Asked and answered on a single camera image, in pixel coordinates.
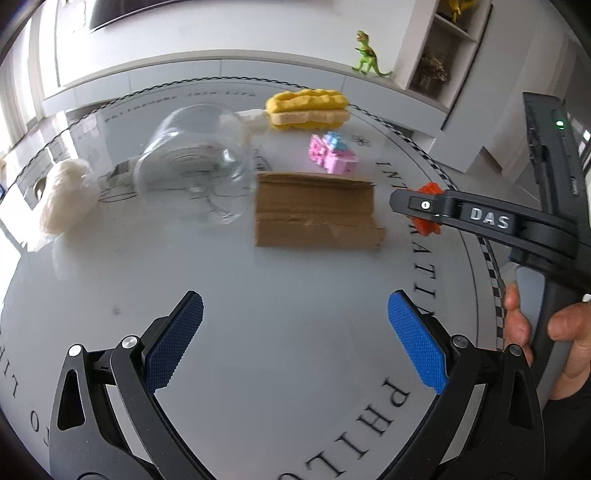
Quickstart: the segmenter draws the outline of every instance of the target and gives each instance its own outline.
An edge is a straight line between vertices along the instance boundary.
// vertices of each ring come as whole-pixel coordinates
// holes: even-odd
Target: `checkered border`
[[[112,101],[110,101],[110,102],[108,102],[108,103],[106,103],[106,104],[104,104],[104,105],[96,108],[95,110],[91,111],[89,114],[83,116],[82,118],[80,118],[76,122],[72,123],[67,129],[69,130],[69,129],[75,127],[77,124],[79,124],[83,120],[85,120],[88,116],[91,116],[94,113],[96,113],[96,112],[98,112],[98,111],[100,111],[102,109],[105,109],[105,108],[113,105],[114,103],[120,102],[122,100],[131,98],[131,97],[134,97],[134,96],[138,96],[138,95],[141,95],[143,93],[147,93],[147,92],[150,92],[152,90],[156,90],[156,89],[159,89],[159,88],[162,88],[162,87],[174,86],[174,85],[181,85],[183,83],[190,83],[190,82],[208,81],[208,80],[250,80],[250,81],[253,81],[253,82],[274,83],[275,85],[283,85],[283,86],[294,87],[294,88],[299,88],[299,89],[308,88],[308,87],[305,87],[303,85],[298,85],[296,83],[282,82],[282,81],[279,81],[279,80],[264,79],[264,78],[258,78],[258,77],[219,76],[219,77],[201,77],[201,78],[194,78],[194,79],[177,80],[175,82],[168,82],[168,83],[163,83],[161,85],[154,85],[154,86],[149,87],[149,88],[146,88],[144,90],[140,90],[139,92],[130,93],[130,94],[125,95],[123,97],[120,97],[120,98],[117,98],[115,100],[112,100]],[[376,121],[377,123],[379,123],[380,125],[382,125],[385,128],[387,128],[392,133],[395,133],[397,136],[399,136],[414,151],[416,151],[419,155],[421,155],[423,157],[423,159],[426,160],[426,162],[429,163],[429,165],[433,168],[433,170],[435,170],[435,172],[439,175],[439,177],[445,182],[445,184],[447,185],[448,189],[458,190],[458,188],[454,184],[453,180],[449,177],[449,175],[447,175],[447,173],[445,173],[445,171],[443,171],[443,169],[439,166],[439,164],[435,160],[433,160],[427,153],[425,153],[425,151],[421,147],[419,147],[415,142],[413,142],[411,139],[409,139],[408,137],[406,137],[403,133],[399,132],[392,124],[390,124],[387,121],[384,121],[380,117],[375,116],[372,113],[369,113],[367,110],[364,110],[364,109],[362,109],[362,108],[360,108],[360,107],[358,107],[356,105],[351,105],[350,107],[353,108],[354,110],[357,110],[360,113],[363,113],[364,115],[367,115],[368,117],[372,118],[374,121]],[[15,178],[15,180],[9,186],[9,189],[15,183],[17,183],[17,181],[20,179],[20,177],[22,176],[22,174],[29,168],[29,166],[62,133],[63,132],[60,132],[58,135],[56,135],[38,153],[36,153],[35,156],[33,156],[33,158],[27,163],[27,165],[17,175],[17,177]],[[497,344],[497,348],[502,349],[502,347],[503,347],[503,341],[504,341],[504,311],[503,311],[503,308],[502,308],[502,299],[501,299],[501,288],[502,288],[501,275],[499,273],[499,268],[498,268],[498,265],[496,263],[494,253],[492,251],[491,245],[488,242],[488,240],[483,239],[481,237],[478,237],[478,242],[480,243],[480,247],[482,248],[482,254],[485,257],[486,265],[488,266],[488,271],[489,271],[489,274],[490,274],[490,277],[491,277],[492,293],[493,293],[493,296],[494,296],[494,299],[495,299],[496,337],[497,337],[496,344]]]

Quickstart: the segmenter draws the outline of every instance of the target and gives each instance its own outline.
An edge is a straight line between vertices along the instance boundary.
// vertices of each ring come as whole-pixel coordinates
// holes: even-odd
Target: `green toy dinosaur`
[[[381,77],[388,77],[392,75],[392,72],[382,73],[379,71],[378,68],[378,56],[375,54],[372,47],[369,46],[369,35],[367,33],[359,30],[357,32],[357,41],[361,43],[361,48],[356,48],[355,50],[359,50],[361,52],[361,59],[359,61],[359,66],[357,68],[353,67],[353,70],[360,73],[369,73],[371,69],[374,70]]]

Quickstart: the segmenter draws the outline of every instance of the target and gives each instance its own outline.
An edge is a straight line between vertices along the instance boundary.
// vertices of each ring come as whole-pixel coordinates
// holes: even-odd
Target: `orange object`
[[[437,183],[430,181],[425,186],[417,190],[419,193],[428,193],[430,195],[441,195],[445,193]],[[413,221],[414,227],[422,236],[429,236],[431,233],[439,235],[441,233],[441,226],[438,223],[430,220],[423,220],[422,218],[410,217]]]

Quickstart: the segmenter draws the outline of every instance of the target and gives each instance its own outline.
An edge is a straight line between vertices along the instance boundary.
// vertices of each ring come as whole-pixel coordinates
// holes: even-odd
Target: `white plush toy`
[[[29,251],[38,251],[80,222],[100,196],[97,179],[85,160],[68,159],[47,174],[41,200],[33,209]]]

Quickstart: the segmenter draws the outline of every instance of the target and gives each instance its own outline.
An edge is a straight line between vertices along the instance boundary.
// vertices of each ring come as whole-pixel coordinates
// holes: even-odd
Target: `yellow toy dinosaur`
[[[457,23],[457,19],[462,16],[464,10],[473,7],[477,2],[478,0],[469,0],[467,2],[462,2],[461,0],[447,0],[447,4],[452,11],[452,21]]]

